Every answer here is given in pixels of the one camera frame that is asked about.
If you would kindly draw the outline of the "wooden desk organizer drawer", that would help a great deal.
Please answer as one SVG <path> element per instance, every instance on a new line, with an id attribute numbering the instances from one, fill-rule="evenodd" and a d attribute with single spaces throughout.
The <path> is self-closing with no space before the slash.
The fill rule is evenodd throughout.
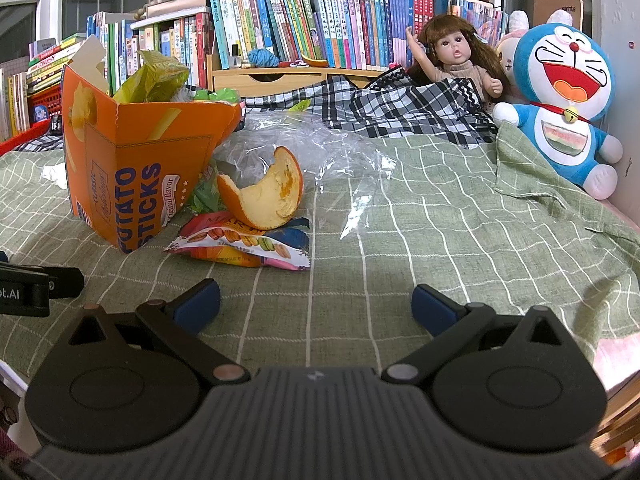
<path id="1" fill-rule="evenodd" d="M 222 70 L 218 54 L 206 55 L 209 91 L 233 89 L 242 99 L 271 96 L 318 84 L 332 76 L 346 77 L 357 88 L 382 75 L 380 70 L 345 70 L 331 67 L 230 68 Z"/>

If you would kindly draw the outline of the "pink white rabbit plush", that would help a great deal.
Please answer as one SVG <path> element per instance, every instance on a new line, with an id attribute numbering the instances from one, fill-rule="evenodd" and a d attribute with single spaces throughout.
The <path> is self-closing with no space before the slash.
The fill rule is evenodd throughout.
<path id="1" fill-rule="evenodd" d="M 567 10 L 558 9 L 555 10 L 548 23 L 561 23 L 564 25 L 573 25 L 574 18 L 567 12 Z M 496 51 L 498 59 L 502 66 L 506 78 L 510 82 L 512 87 L 515 87 L 514 77 L 514 55 L 516 47 L 520 39 L 529 31 L 529 19 L 528 15 L 523 10 L 513 11 L 508 21 L 508 32 L 498 42 Z"/>

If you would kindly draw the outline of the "black white plaid cloth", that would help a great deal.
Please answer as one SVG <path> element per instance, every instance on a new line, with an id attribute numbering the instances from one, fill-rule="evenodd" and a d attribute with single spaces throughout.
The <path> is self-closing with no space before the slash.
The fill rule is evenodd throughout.
<path id="1" fill-rule="evenodd" d="M 467 79 L 418 87 L 403 70 L 390 70 L 362 89 L 343 76 L 313 86 L 247 98 L 242 104 L 117 104 L 68 70 L 63 84 L 65 146 L 72 155 L 133 159 L 145 152 L 163 162 L 210 154 L 239 125 L 241 113 L 292 110 L 308 113 L 337 130 L 378 138 L 431 134 L 464 148 L 490 142 L 497 127 Z"/>

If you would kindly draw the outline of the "red tray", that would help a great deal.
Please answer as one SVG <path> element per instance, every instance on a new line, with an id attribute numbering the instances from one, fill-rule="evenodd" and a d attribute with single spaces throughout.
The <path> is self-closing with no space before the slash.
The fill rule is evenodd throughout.
<path id="1" fill-rule="evenodd" d="M 32 140 L 40 138 L 40 136 L 43 136 L 48 132 L 50 123 L 50 119 L 36 122 L 32 128 L 18 134 L 17 136 L 12 136 L 11 139 L 2 141 L 0 143 L 0 155 L 9 153 L 10 151 L 13 151 L 14 148 L 18 148 L 25 143 L 32 142 Z"/>

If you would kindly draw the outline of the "clear plastic bag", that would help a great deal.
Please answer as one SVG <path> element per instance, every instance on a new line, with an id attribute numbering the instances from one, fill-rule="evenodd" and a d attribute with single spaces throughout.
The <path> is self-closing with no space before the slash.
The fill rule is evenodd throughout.
<path id="1" fill-rule="evenodd" d="M 274 162 L 278 146 L 297 159 L 304 195 L 296 214 L 334 229 L 341 238 L 372 226 L 374 202 L 392 176 L 396 160 L 366 136 L 328 128 L 309 112 L 273 110 L 246 114 L 243 128 L 231 133 L 210 162 L 240 188 L 256 183 Z"/>

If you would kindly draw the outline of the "red crate left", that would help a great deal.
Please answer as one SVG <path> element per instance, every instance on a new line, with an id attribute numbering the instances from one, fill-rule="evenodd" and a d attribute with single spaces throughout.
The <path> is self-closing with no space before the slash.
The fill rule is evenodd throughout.
<path id="1" fill-rule="evenodd" d="M 62 90 L 61 84 L 55 84 L 47 89 L 40 90 L 28 97 L 29 118 L 32 123 L 61 114 Z"/>

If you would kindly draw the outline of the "brown haired doll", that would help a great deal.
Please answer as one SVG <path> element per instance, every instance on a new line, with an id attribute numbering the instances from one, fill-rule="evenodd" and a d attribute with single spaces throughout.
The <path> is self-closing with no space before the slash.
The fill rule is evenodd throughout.
<path id="1" fill-rule="evenodd" d="M 419 86 L 469 79 L 485 104 L 499 101 L 511 87 L 497 52 L 463 18 L 437 15 L 417 34 L 408 26 L 406 37 L 413 59 L 408 76 Z"/>

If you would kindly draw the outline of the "white tissue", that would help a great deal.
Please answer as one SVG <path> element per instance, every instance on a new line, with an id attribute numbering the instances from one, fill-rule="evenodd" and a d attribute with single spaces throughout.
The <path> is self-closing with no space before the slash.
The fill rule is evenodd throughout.
<path id="1" fill-rule="evenodd" d="M 41 177 L 54 183 L 61 190 L 67 188 L 66 167 L 64 162 L 55 165 L 46 165 L 42 168 Z"/>

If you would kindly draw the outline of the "blue yarn ball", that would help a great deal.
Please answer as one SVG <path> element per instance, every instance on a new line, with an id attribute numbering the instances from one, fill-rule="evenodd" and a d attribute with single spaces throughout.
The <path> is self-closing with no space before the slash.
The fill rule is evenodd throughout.
<path id="1" fill-rule="evenodd" d="M 280 66 L 280 58 L 268 49 L 254 49 L 248 52 L 248 62 L 256 68 L 273 68 Z"/>

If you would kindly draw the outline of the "yellow green wrapper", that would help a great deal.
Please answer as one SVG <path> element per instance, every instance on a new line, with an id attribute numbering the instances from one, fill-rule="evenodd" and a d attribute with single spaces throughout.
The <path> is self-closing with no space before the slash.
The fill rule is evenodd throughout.
<path id="1" fill-rule="evenodd" d="M 190 68 L 172 56 L 140 51 L 142 65 L 115 92 L 118 104 L 168 102 L 189 79 Z"/>

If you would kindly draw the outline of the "stack of flat books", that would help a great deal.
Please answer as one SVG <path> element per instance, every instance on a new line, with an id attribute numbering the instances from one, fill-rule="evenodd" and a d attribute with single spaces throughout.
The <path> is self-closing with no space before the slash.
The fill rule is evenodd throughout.
<path id="1" fill-rule="evenodd" d="M 78 32 L 31 60 L 26 72 L 27 94 L 32 96 L 57 84 L 63 66 L 70 62 L 86 39 L 83 32 Z"/>

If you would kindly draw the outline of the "colourful snack wrapper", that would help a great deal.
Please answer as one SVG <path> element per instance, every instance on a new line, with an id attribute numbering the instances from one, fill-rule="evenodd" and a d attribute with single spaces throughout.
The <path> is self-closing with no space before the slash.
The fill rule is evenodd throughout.
<path id="1" fill-rule="evenodd" d="M 244 268 L 303 271 L 310 268 L 308 228 L 308 219 L 296 218 L 274 230 L 256 230 L 228 211 L 208 212 L 186 222 L 165 252 Z"/>

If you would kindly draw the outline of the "green candy wrapper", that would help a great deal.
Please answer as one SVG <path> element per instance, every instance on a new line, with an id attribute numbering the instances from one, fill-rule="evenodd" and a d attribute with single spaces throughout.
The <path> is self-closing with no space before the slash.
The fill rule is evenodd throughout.
<path id="1" fill-rule="evenodd" d="M 240 96 L 236 90 L 222 88 L 219 91 L 196 90 L 195 101 L 227 102 L 239 104 Z M 214 158 L 211 157 L 205 171 L 200 174 L 200 180 L 194 188 L 191 196 L 186 201 L 186 206 L 194 214 L 205 214 L 224 209 L 217 188 L 218 168 Z"/>

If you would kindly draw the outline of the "row of books on organizer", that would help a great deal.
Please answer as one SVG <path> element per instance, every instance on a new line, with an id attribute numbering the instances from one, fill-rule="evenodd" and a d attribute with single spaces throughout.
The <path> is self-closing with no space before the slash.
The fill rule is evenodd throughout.
<path id="1" fill-rule="evenodd" d="M 469 22 L 495 47 L 509 15 L 480 0 L 209 0 L 220 65 L 253 67 L 248 52 L 268 49 L 280 66 L 387 70 L 412 62 L 406 28 L 420 32 L 440 14 Z"/>

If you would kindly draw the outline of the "orange potato sticks box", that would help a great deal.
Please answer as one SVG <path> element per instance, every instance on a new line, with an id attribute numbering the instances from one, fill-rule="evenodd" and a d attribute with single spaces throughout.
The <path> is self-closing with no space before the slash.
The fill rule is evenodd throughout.
<path id="1" fill-rule="evenodd" d="M 216 101 L 120 104 L 108 93 L 104 55 L 91 36 L 63 70 L 68 194 L 73 214 L 128 254 L 181 209 L 241 109 Z"/>

